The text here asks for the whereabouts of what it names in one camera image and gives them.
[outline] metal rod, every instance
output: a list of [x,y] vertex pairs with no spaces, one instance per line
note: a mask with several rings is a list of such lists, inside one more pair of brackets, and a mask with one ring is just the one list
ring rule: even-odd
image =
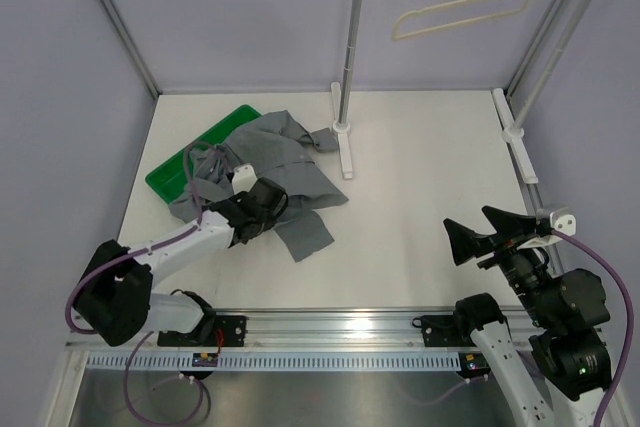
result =
[[546,12],[542,17],[542,21],[538,25],[527,50],[518,64],[516,73],[513,75],[509,85],[507,86],[505,96],[507,100],[511,99],[518,89],[520,82],[526,76],[530,66],[534,65],[541,52],[541,46],[547,42],[550,34],[554,31],[562,12],[565,10],[571,0],[552,0]]
[[147,86],[147,90],[149,90],[149,93],[154,98],[154,100],[158,100],[158,97],[162,92],[160,91],[158,84],[153,78],[151,71],[147,67],[147,64],[145,63],[144,58],[140,54],[140,51],[136,47],[136,44],[133,41],[133,38],[131,37],[131,34],[129,34],[129,31],[125,26],[124,21],[122,20],[122,16],[120,15],[120,12],[118,12],[118,9],[116,8],[115,3],[113,2],[113,0],[99,0],[99,1],[100,1],[100,5],[102,6],[102,9],[104,10],[105,14],[107,14],[107,17],[110,20],[111,25],[115,29],[116,34],[118,35],[118,38],[120,39],[120,41],[122,42],[122,45],[124,46],[125,50],[129,54],[129,57],[133,62],[134,68],[136,69],[136,71],[142,78],[143,82]]
[[[540,196],[540,191],[538,190],[538,184],[527,184],[527,190],[529,191],[529,197],[531,197],[533,210],[537,211],[538,209],[542,209],[544,207],[544,204],[542,203],[542,197]],[[553,269],[554,273],[556,275],[563,274],[565,270],[562,265],[562,260],[560,260],[560,253],[558,252],[558,248],[555,245],[550,245],[547,247],[547,251],[549,252],[549,258],[551,259],[550,266]]]
[[356,57],[356,40],[358,38],[358,25],[360,23],[360,11],[362,0],[351,0],[351,17],[349,19],[349,37],[347,38],[347,53],[344,59],[344,73],[342,75],[342,88],[340,89],[340,112],[338,124],[347,123],[349,110],[349,96],[351,95],[351,81],[353,79],[353,62]]
[[536,85],[533,87],[533,90],[527,97],[527,100],[525,100],[524,105],[522,106],[522,109],[520,109],[520,111],[518,112],[516,121],[513,124],[514,129],[520,129],[522,127],[522,124],[524,123],[524,120],[527,118],[527,115],[529,114],[531,107],[533,107],[533,104],[535,104],[536,100],[538,100],[538,97],[540,96],[540,93],[544,89],[544,86],[547,84],[549,77],[551,77],[551,74],[553,73],[553,69],[555,69],[556,65],[558,65],[558,61],[560,60],[560,57],[562,57],[562,54],[564,53],[564,49],[569,43],[571,36],[575,32],[576,27],[578,27],[578,24],[580,23],[580,20],[582,19],[582,16],[586,12],[590,3],[591,3],[591,0],[580,0],[578,2],[578,5],[576,5],[576,8],[571,14],[571,17],[569,18],[569,21],[567,22],[567,25],[565,26],[562,32],[562,35],[558,39],[558,43],[556,44],[555,49],[553,50],[551,56],[549,57],[549,60],[547,61],[547,64],[544,66],[544,70],[542,71],[542,73],[540,74],[540,77],[538,78]]

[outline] green plastic bin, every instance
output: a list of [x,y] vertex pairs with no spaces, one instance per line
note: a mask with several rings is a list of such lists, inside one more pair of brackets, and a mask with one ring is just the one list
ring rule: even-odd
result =
[[[220,144],[236,127],[258,117],[260,117],[260,113],[251,106],[241,105],[195,140],[203,140],[213,145]],[[145,177],[149,187],[167,204],[177,199],[184,191],[184,186],[187,185],[187,178],[182,168],[182,152],[182,150],[177,152]],[[189,159],[189,168],[193,168],[191,159]]]

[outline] white table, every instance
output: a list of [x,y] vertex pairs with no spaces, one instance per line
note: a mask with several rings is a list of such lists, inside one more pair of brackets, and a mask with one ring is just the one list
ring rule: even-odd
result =
[[[136,175],[119,241],[181,225],[144,178],[241,104],[289,110],[309,130],[332,122],[329,92],[163,95]],[[312,152],[350,199],[319,211],[335,242],[294,263],[274,232],[204,258],[159,286],[193,290],[217,308],[450,307],[480,292],[519,306],[502,273],[455,267],[442,221],[491,232],[480,208],[525,213],[490,92],[363,92],[350,103],[355,179],[337,153]]]

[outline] gray cloth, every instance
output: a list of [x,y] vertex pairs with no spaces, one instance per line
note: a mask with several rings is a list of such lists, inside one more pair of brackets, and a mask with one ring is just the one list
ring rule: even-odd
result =
[[[194,149],[194,185],[205,204],[233,195],[226,168],[251,164],[256,176],[273,180],[285,189],[289,206],[275,227],[296,262],[333,242],[322,219],[313,212],[349,199],[318,169],[305,145],[318,152],[334,152],[338,144],[329,129],[308,132],[287,111],[263,115],[234,130],[215,151]],[[189,186],[169,204],[176,217],[190,222],[197,217]]]

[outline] reflective surface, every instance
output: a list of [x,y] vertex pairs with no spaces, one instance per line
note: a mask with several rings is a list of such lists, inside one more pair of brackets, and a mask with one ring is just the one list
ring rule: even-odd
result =
[[[85,373],[71,426],[143,425],[124,408],[123,373]],[[166,373],[136,372],[136,398]],[[190,425],[216,427],[336,426],[512,426],[509,408],[495,380],[465,385],[428,405],[461,379],[451,373],[216,373],[204,381],[212,398]],[[175,382],[136,403],[155,422],[176,422],[197,400],[195,387]]]

